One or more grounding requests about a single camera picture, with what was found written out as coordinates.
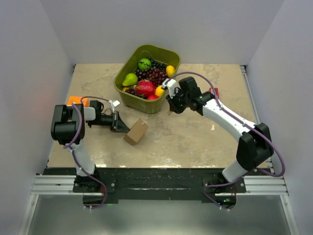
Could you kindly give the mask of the olive green plastic basin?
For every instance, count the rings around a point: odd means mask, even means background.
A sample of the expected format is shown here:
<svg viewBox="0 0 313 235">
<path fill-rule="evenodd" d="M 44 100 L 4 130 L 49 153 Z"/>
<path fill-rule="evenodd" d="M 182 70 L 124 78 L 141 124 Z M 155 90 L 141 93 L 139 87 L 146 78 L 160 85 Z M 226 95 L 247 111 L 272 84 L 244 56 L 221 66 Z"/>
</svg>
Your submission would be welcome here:
<svg viewBox="0 0 313 235">
<path fill-rule="evenodd" d="M 141 59 L 148 59 L 152 62 L 152 67 L 141 70 L 138 67 L 138 62 Z M 160 86 L 162 82 L 168 78 L 166 74 L 166 67 L 171 65 L 178 70 L 180 66 L 180 55 L 169 49 L 145 44 L 139 46 L 124 64 L 118 75 L 115 77 L 113 85 L 119 92 L 123 103 L 126 106 L 139 110 L 147 114 L 154 114 L 160 111 L 165 95 L 161 95 L 154 100 L 148 100 L 135 89 L 136 85 L 130 85 L 127 89 L 122 83 L 127 74 L 133 73 L 137 76 L 138 82 L 147 80 L 155 88 Z"/>
</svg>

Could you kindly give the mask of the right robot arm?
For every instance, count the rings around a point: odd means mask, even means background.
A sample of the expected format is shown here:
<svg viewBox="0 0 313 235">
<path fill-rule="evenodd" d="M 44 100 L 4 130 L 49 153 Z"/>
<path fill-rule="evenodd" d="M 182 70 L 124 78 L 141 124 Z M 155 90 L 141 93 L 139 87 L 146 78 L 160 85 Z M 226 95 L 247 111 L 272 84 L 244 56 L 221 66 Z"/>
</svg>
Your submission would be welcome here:
<svg viewBox="0 0 313 235">
<path fill-rule="evenodd" d="M 267 125 L 247 121 L 222 103 L 210 92 L 202 93 L 193 77 L 180 81 L 166 79 L 162 88 L 168 90 L 166 100 L 170 111 L 181 114 L 189 108 L 221 126 L 238 143 L 236 159 L 222 171 L 218 187 L 230 192 L 235 180 L 254 170 L 274 154 Z"/>
</svg>

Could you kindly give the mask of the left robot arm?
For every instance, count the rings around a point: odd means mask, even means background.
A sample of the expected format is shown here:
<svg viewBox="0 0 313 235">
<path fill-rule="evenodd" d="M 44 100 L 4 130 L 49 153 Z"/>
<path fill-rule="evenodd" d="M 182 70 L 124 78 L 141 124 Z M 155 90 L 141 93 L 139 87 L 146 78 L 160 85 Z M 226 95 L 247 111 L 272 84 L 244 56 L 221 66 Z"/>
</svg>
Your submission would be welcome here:
<svg viewBox="0 0 313 235">
<path fill-rule="evenodd" d="M 98 100 L 92 100 L 88 106 L 84 104 L 56 105 L 51 123 L 51 136 L 53 140 L 74 155 L 76 174 L 87 177 L 84 186 L 90 192 L 96 192 L 101 188 L 101 180 L 96 177 L 95 163 L 91 160 L 84 146 L 85 124 L 88 127 L 108 127 L 113 132 L 127 133 L 130 128 L 122 121 L 119 112 L 114 108 L 119 101 L 109 101 L 110 114 L 105 114 L 104 104 Z"/>
</svg>

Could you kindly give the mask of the brown cardboard express box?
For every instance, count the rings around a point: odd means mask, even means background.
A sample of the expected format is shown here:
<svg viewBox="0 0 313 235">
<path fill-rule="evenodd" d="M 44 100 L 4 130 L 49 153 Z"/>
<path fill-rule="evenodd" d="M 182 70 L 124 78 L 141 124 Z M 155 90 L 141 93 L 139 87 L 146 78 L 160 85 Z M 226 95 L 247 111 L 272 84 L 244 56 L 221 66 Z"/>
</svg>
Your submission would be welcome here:
<svg viewBox="0 0 313 235">
<path fill-rule="evenodd" d="M 130 145 L 136 145 L 148 130 L 148 125 L 141 119 L 132 126 L 130 131 L 124 136 L 124 140 Z"/>
</svg>

